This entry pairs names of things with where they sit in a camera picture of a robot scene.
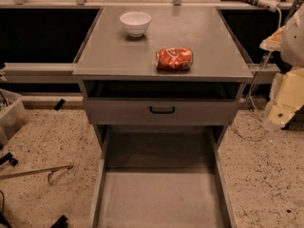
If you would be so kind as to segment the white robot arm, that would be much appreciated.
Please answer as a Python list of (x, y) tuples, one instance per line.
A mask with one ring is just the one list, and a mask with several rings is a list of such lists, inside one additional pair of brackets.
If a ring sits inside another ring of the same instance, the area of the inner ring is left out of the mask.
[(279, 51), (281, 60), (292, 67), (286, 74), (277, 73), (272, 83), (263, 126), (273, 131), (284, 127), (304, 106), (304, 5), (259, 47)]

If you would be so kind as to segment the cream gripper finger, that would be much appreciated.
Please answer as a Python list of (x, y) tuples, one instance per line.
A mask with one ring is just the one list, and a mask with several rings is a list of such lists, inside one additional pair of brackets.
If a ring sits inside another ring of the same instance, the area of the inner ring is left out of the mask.
[(259, 47), (267, 51), (281, 51), (284, 29), (285, 27), (281, 27), (276, 30), (271, 36), (264, 39)]
[(284, 127), (304, 106), (304, 68), (293, 67), (273, 79), (270, 101), (265, 107), (263, 127), (268, 131)]

